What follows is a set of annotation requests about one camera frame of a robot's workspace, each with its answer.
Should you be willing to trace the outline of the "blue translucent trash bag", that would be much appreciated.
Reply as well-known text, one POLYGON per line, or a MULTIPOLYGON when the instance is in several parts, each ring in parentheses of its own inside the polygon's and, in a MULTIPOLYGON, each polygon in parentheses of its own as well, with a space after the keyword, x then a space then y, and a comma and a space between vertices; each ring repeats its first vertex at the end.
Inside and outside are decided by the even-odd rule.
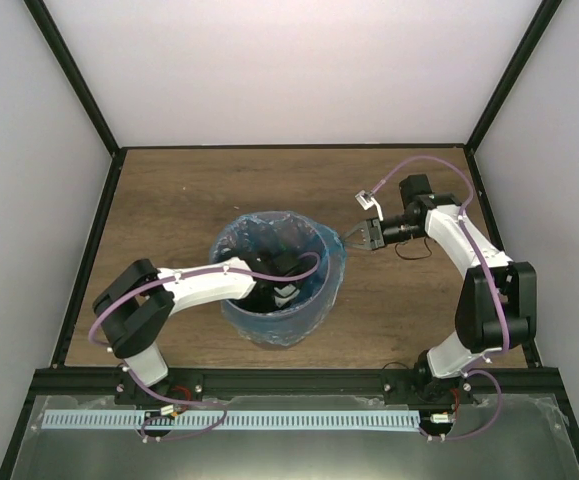
POLYGON ((223 317, 245 339, 306 338, 332 310, 342 286, 346 250, 330 227, 291 211, 238 217, 219 233, 210 261, 236 257, 259 274, 251 293, 221 303, 223 317), (300 294, 276 310, 273 288, 295 284, 300 294))

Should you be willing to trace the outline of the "mauve plastic trash bin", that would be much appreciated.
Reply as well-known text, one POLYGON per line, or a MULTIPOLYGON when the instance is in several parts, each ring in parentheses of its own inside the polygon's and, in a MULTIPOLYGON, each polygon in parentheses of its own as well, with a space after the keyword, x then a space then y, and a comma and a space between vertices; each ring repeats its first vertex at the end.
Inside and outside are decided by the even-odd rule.
POLYGON ((265 351, 283 351, 291 349, 301 342, 305 340, 304 337, 302 338, 293 338, 289 341, 280 341, 278 342, 276 339, 272 339, 271 341, 265 341, 262 338, 250 338, 249 342, 255 345, 257 348, 265 350, 265 351))

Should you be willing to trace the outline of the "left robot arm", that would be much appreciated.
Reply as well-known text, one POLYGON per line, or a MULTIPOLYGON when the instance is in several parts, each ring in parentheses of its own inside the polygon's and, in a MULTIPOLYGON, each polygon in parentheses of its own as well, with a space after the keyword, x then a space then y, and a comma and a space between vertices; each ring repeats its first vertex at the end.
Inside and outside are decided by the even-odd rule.
POLYGON ((234 256, 186 269, 157 269, 148 259, 138 260, 95 300, 88 340, 135 374, 147 401, 163 403, 174 381, 156 340, 169 317, 219 301, 242 301, 256 314, 275 313, 298 296, 320 261, 315 252, 234 256))

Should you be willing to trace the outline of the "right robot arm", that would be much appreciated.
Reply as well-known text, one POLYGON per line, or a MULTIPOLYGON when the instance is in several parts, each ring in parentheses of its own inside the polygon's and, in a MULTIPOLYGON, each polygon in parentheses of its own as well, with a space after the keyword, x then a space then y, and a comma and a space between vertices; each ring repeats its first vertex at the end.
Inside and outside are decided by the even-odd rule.
POLYGON ((342 239, 347 247, 367 251, 432 239, 462 277, 454 331, 422 352, 413 367, 414 393, 434 403, 478 362, 535 338, 537 273, 495 247, 468 218, 465 204, 451 193, 433 192, 426 175, 406 177, 399 191, 402 214, 363 220, 342 239))

